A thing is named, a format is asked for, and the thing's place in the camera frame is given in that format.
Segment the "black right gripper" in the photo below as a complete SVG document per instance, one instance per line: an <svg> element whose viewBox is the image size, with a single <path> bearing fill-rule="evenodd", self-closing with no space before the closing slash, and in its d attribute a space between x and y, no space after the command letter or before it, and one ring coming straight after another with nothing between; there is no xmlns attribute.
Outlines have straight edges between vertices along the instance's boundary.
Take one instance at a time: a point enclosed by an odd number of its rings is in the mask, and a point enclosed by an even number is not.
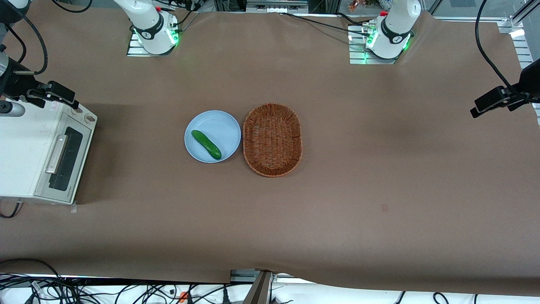
<svg viewBox="0 0 540 304"><path fill-rule="evenodd" d="M69 106L71 109L79 110L79 102L75 99L76 93L57 81L49 81L46 85L37 81L32 75L19 75L16 71L27 71L28 69L9 57L1 57L1 95L26 103L44 103L54 99L54 106Z"/></svg>

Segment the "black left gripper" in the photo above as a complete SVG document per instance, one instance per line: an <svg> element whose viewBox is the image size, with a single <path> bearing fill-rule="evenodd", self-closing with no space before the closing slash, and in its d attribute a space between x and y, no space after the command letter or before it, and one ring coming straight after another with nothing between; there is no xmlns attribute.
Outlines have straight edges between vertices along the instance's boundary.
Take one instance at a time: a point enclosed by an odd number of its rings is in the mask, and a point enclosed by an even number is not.
<svg viewBox="0 0 540 304"><path fill-rule="evenodd" d="M506 106L509 111L514 111L526 104L538 104L540 102L540 60L537 59L524 68L518 83L509 86L507 90L510 92ZM506 100L505 87L497 86L474 101L475 107L470 109L470 114L476 119L481 116L481 112L505 106Z"/></svg>

